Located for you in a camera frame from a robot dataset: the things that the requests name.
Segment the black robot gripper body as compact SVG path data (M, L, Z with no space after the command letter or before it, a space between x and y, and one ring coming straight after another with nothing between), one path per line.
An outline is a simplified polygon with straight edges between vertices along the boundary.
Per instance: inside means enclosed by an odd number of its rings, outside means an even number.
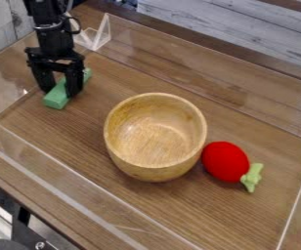
M80 73L84 57L75 51L73 36L80 33L71 26L71 19L37 22L33 25L36 47L25 47L28 66L33 73Z

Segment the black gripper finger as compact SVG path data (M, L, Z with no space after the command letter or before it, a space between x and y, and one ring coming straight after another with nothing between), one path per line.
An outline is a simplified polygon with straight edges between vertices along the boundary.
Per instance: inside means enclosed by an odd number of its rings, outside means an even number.
M73 98L81 91L84 85L84 65L81 63L72 63L65 75L65 94L68 98Z
M51 62L31 62L31 73L35 78L39 89L48 93L55 87L53 66Z

